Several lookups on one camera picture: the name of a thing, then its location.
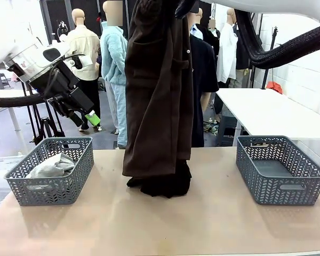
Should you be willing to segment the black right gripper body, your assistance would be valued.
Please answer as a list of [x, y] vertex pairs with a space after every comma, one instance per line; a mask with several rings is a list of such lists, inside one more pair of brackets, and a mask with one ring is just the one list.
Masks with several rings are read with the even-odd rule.
[[199, 1], [198, 0], [184, 0], [182, 1], [182, 10], [186, 13], [198, 13]]

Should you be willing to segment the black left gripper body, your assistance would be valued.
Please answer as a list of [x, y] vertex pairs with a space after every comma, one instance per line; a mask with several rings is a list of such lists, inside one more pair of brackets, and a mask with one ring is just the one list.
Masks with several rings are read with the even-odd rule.
[[93, 102], [77, 86], [79, 79], [64, 61], [52, 64], [29, 83], [61, 116], [77, 119], [75, 112], [93, 112]]

